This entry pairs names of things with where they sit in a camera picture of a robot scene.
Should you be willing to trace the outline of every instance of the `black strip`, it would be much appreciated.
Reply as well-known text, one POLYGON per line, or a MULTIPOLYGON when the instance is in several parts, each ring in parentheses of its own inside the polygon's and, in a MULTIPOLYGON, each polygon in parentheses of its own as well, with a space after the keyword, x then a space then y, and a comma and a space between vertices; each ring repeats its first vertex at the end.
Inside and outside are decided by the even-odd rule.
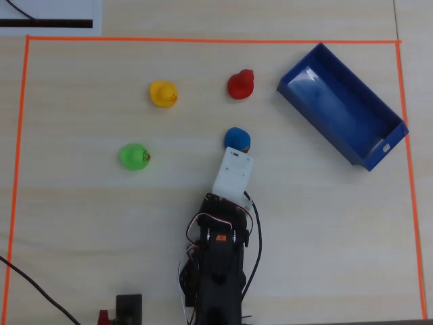
POLYGON ((92 19, 0 19, 0 27, 93 28, 92 19))

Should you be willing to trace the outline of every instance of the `orange tape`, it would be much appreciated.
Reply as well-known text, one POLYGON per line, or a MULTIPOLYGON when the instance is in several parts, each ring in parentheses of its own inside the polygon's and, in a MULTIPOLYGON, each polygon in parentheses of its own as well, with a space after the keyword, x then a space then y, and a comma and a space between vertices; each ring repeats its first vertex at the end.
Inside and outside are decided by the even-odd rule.
MULTIPOLYGON (((398 83, 400 85, 401 109, 403 111, 403 120, 407 125, 405 87, 403 85, 403 72, 402 72, 402 68, 401 68, 400 45, 398 43, 395 44, 395 52, 396 52, 396 56, 397 56, 397 72, 398 72, 398 83)), ((421 240, 419 239, 417 200, 416 200, 416 195, 415 195, 415 181, 413 180, 411 142, 409 139, 409 134, 406 135, 405 142, 406 142, 406 154, 407 154, 407 167, 409 170, 409 184, 411 186, 413 227, 415 230, 415 248, 416 248, 416 252, 417 252, 419 299, 421 301, 422 318, 424 320, 426 320, 427 319, 427 303, 426 303, 426 295, 424 292, 424 271, 423 271, 423 266, 422 266, 421 240)))
MULTIPOLYGON (((14 245, 14 230, 15 230, 15 212, 16 198, 18 193, 18 174, 20 172, 20 153, 21 153, 21 134, 22 134, 22 115, 24 113, 24 96, 26 93, 27 80, 27 63, 28 63, 28 47, 30 45, 30 37, 26 35, 26 47, 24 48, 24 64, 22 67, 21 79, 21 96, 20 96, 20 112, 18 113, 18 130, 16 134, 16 150, 15 150, 15 170, 14 170, 14 188, 12 192, 12 207, 11 207, 11 222, 9 226, 9 243, 7 246, 7 260, 12 260, 12 248, 14 245)), ((3 293, 3 309, 1 311, 1 325, 6 325, 7 313, 7 298, 9 294, 9 280, 11 276, 11 268, 6 267, 5 291, 3 293)))
POLYGON ((62 37, 30 36, 38 41, 127 41, 127 42, 173 42, 173 43, 232 43, 232 44, 397 44, 398 39, 384 40, 335 40, 335 39, 176 39, 161 37, 62 37))
MULTIPOLYGON (((14 230, 15 230, 15 215, 16 215, 16 202, 18 194, 18 179, 20 170, 20 151, 21 151, 21 137, 22 137, 22 119, 24 115, 24 97, 26 92, 27 80, 27 67, 28 67, 28 51, 30 40, 38 41, 143 41, 143 42, 173 42, 173 43, 233 43, 233 44, 314 44, 314 43, 327 43, 327 44, 395 44, 398 82, 400 85, 401 107, 403 110, 403 120, 407 125, 407 111, 405 103, 405 90, 403 86, 403 73, 401 68, 401 55, 400 55, 400 40, 267 40, 267 39, 176 39, 176 38, 153 38, 153 37, 46 37, 46 36, 26 36, 26 45, 24 49, 24 64, 22 69, 21 80, 21 95, 20 95, 20 110, 18 115, 18 130, 16 140, 15 152, 15 170, 14 170, 14 188, 12 193, 12 207, 11 207, 11 221, 9 227, 9 242, 7 248, 7 260, 12 260, 12 249, 14 245, 14 230)), ((417 204, 415 196, 415 182, 413 180, 413 167, 411 157, 411 145, 409 135, 406 135, 406 152, 407 164, 409 170, 409 183, 411 188, 412 211, 413 211, 413 225, 415 229, 415 246, 417 253, 417 268, 418 268, 418 281, 419 281, 419 297, 421 300, 421 310, 423 319, 427 319, 426 297, 424 293, 424 274, 421 256, 421 243, 419 239, 419 224, 417 216, 417 204)), ((5 290, 3 293, 3 309, 1 313, 1 325, 6 325, 7 314, 7 300, 9 295, 9 282, 10 282, 10 267, 6 268, 5 277, 5 290)))

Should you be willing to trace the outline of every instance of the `wire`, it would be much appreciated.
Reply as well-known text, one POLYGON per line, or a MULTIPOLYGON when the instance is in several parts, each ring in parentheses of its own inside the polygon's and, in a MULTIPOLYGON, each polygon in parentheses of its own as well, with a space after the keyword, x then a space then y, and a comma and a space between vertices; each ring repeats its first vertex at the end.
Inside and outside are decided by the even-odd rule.
POLYGON ((188 317, 187 317, 187 311, 185 309, 185 303, 183 301, 183 293, 182 293, 182 288, 181 288, 181 264, 182 264, 182 260, 185 257, 186 254, 188 254, 190 249, 195 249, 195 247, 189 247, 182 255, 181 260, 179 261, 179 265, 177 266, 177 283, 179 285, 179 293, 181 294, 181 300, 182 300, 182 308, 183 308, 183 315, 185 315, 185 321, 187 322, 187 325, 190 325, 188 322, 188 317))
POLYGON ((192 320, 193 320, 195 314, 196 314, 196 307, 194 306, 194 310, 192 311, 191 319, 189 320, 188 325, 192 324, 192 320))
POLYGON ((256 204, 254 203, 254 201, 251 200, 251 197, 248 195, 248 193, 246 191, 244 192, 244 195, 248 200, 251 201, 252 207, 254 209, 254 213, 256 214, 257 232, 258 232, 258 254, 257 254, 256 263, 254 264, 254 268, 252 269, 250 278, 248 279, 248 282, 247 282, 245 289, 242 293, 241 301, 244 300, 244 297, 248 291, 248 288, 250 287, 251 281, 252 281, 254 275, 256 274, 258 264, 260 263, 260 257, 262 256, 262 227, 260 225, 260 218, 258 217, 257 207, 256 207, 256 204))
POLYGON ((37 20, 35 17, 32 17, 32 16, 30 16, 29 14, 27 14, 27 13, 25 13, 25 12, 23 12, 20 8, 18 8, 16 5, 14 5, 12 2, 11 2, 11 0, 6 0, 6 2, 8 3, 8 4, 10 4, 17 12, 20 12, 21 14, 23 14, 23 15, 25 15, 28 19, 31 19, 31 20, 37 20))
POLYGON ((195 247, 198 247, 198 246, 197 246, 197 244, 196 244, 195 242, 193 242, 193 241, 191 240, 191 238, 189 238, 188 233, 189 233, 189 229, 191 228, 191 226, 192 226, 192 224, 194 223, 194 221, 195 221, 199 216, 201 216, 201 215, 207 215, 208 217, 211 217, 211 218, 214 219, 214 220, 217 220, 217 221, 222 222, 222 223, 226 223, 227 225, 230 226, 230 229, 233 230, 233 225, 231 224, 230 221, 219 219, 219 218, 217 218, 217 217, 214 217, 213 215, 209 215, 208 213, 198 213, 198 214, 194 215, 194 216, 192 217, 191 221, 188 223, 188 226, 187 226, 187 232, 186 232, 187 239, 188 239, 189 242, 192 243, 195 247))
POLYGON ((230 203, 233 203, 235 206, 237 206, 239 209, 242 209, 242 210, 244 210, 244 212, 250 217, 250 219, 251 219, 251 229, 250 229, 250 231, 249 231, 249 234, 251 234, 252 233, 252 228, 254 227, 254 220, 253 220, 253 218, 252 218, 252 216, 251 216, 251 213, 248 211, 248 209, 246 209, 246 208, 244 208, 242 205, 239 205, 238 203, 236 203, 236 202, 233 202, 233 201, 231 201, 231 200, 227 200, 227 201, 229 201, 230 203))
POLYGON ((72 321, 72 323, 74 323, 75 325, 81 325, 78 322, 78 320, 76 320, 74 318, 74 316, 72 316, 61 305, 59 305, 58 303, 56 303, 34 280, 32 280, 32 278, 30 276, 28 276, 23 271, 21 271, 20 269, 18 269, 14 264, 12 264, 9 261, 7 261, 6 259, 4 259, 2 256, 0 256, 0 261, 2 261, 4 264, 6 264, 7 266, 9 266, 16 273, 20 274, 24 279, 26 279, 27 281, 29 281, 30 284, 33 285, 36 288, 36 290, 38 290, 41 293, 41 295, 43 295, 51 304, 53 304, 54 307, 56 307, 58 310, 60 310, 62 313, 64 313, 66 315, 66 317, 68 317, 72 321))

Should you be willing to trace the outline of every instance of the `black cable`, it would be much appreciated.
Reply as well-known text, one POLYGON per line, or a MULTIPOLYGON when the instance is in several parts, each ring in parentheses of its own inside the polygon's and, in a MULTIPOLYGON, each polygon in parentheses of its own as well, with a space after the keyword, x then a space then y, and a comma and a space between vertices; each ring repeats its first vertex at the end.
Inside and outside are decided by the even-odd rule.
POLYGON ((12 2, 11 2, 11 0, 6 0, 6 2, 8 3, 8 4, 10 4, 17 12, 20 12, 21 14, 23 14, 23 15, 25 15, 28 19, 31 19, 31 20, 37 20, 35 17, 32 17, 32 16, 30 16, 29 14, 27 14, 27 13, 25 13, 25 12, 23 12, 20 8, 18 8, 16 5, 14 5, 12 2))
POLYGON ((72 316, 61 305, 59 305, 58 303, 56 303, 35 281, 32 280, 32 278, 30 276, 28 276, 23 271, 21 271, 20 269, 18 269, 14 264, 12 264, 9 261, 7 261, 6 259, 4 259, 2 256, 0 256, 0 261, 2 261, 4 264, 8 265, 16 273, 20 274, 24 279, 26 279, 27 281, 29 281, 30 284, 33 285, 36 288, 36 290, 38 290, 41 293, 41 295, 43 295, 51 304, 53 304, 54 307, 56 307, 58 310, 60 310, 62 313, 64 313, 66 315, 66 317, 68 317, 72 321, 72 323, 74 323, 75 325, 81 325, 78 322, 78 320, 76 320, 74 318, 74 316, 72 316))
POLYGON ((193 320, 195 314, 196 314, 196 307, 194 307, 194 310, 192 311, 191 319, 189 320, 188 325, 192 324, 192 320, 193 320))
POLYGON ((247 282, 245 289, 242 293, 241 301, 244 300, 246 292, 248 291, 248 288, 250 287, 251 281, 252 281, 252 279, 253 279, 256 271, 257 271, 258 264, 260 263, 260 257, 262 256, 262 227, 260 225, 260 218, 258 217, 257 207, 256 207, 256 204, 254 203, 254 201, 251 200, 251 197, 248 195, 248 193, 246 191, 244 192, 244 195, 248 200, 251 201, 252 207, 254 209, 254 213, 256 214, 257 232, 258 232, 258 254, 257 254, 256 264, 254 264, 254 268, 252 269, 251 276, 248 279, 248 282, 247 282))

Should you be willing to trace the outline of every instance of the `blue plastic tray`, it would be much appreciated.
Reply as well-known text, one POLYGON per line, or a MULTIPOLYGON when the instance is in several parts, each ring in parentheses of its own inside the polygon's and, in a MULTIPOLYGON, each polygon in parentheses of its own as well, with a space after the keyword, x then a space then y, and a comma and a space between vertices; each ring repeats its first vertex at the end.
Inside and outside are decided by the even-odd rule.
POLYGON ((324 44, 281 78, 277 90, 352 165, 368 171, 409 132, 402 119, 324 44))

